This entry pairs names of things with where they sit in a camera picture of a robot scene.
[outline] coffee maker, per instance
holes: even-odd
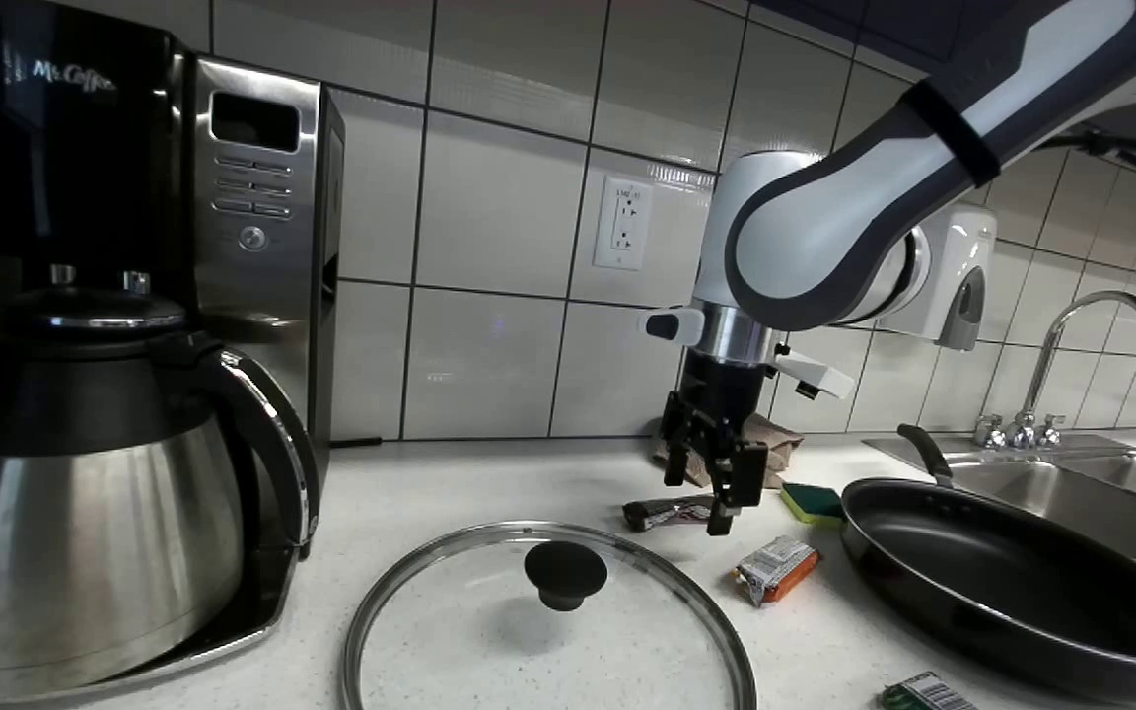
[[[110,694],[268,639],[323,489],[339,154],[320,83],[0,0],[0,615],[36,604],[36,635],[51,623],[99,659],[16,671],[32,639],[0,627],[4,702]],[[134,556],[170,540],[162,580],[138,564],[130,584],[170,600],[114,596],[126,568],[91,564],[107,544],[75,556],[67,533]],[[185,588],[185,623],[103,643],[99,619],[55,615],[63,584],[158,619]]]

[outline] pan handle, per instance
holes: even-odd
[[[955,473],[951,473],[947,454],[935,446],[935,438],[931,438],[923,426],[903,422],[903,426],[895,426],[895,434],[907,438],[907,442],[919,450],[923,469],[927,469],[943,489],[955,485]]]

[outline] carafe handle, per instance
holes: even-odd
[[[252,410],[252,450],[264,458],[284,509],[284,552],[304,560],[320,521],[320,462],[312,438],[288,394],[252,359],[221,347],[209,355],[209,367],[217,367],[221,391]]]

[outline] stainless steel carafe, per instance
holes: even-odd
[[[284,564],[316,462],[272,379],[166,300],[51,288],[0,320],[0,698],[162,659],[241,588],[272,481]]]

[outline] faucet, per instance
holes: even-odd
[[[1006,430],[1002,430],[1002,418],[986,422],[986,434],[982,434],[986,450],[1041,450],[1041,446],[1057,446],[1061,442],[1057,430],[1053,430],[1053,418],[1045,418],[1045,426],[1037,430],[1037,398],[1045,391],[1045,375],[1049,375],[1057,343],[1065,339],[1069,320],[1077,312],[1085,312],[1089,304],[1104,304],[1104,300],[1120,300],[1120,304],[1128,304],[1136,312],[1136,296],[1132,292],[1089,292],[1089,296],[1073,300],[1045,331],[1041,359],[1037,359],[1033,379],[1030,379],[1030,394],[1018,406],[1014,422]]]

